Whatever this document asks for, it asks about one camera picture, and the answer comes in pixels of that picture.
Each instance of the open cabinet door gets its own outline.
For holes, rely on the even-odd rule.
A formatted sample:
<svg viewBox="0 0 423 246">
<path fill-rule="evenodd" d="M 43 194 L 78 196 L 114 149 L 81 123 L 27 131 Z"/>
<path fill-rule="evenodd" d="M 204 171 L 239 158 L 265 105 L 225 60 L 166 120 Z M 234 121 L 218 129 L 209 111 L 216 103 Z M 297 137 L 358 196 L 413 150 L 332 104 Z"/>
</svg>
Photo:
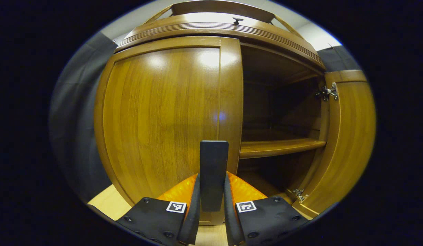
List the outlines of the open cabinet door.
<svg viewBox="0 0 423 246">
<path fill-rule="evenodd" d="M 305 187 L 302 201 L 292 206 L 314 218 L 339 202 L 357 183 L 371 156 L 375 138 L 375 106 L 371 89 L 361 70 L 325 74 L 327 88 L 336 87 L 338 99 L 330 96 L 330 126 L 327 144 L 315 174 Z"/>
<path fill-rule="evenodd" d="M 133 206 L 198 173 L 202 140 L 227 141 L 227 170 L 236 173 L 242 112 L 239 40 L 178 37 L 110 58 L 97 89 L 94 131 L 108 177 Z M 221 209 L 205 222 L 223 219 Z"/>
</svg>

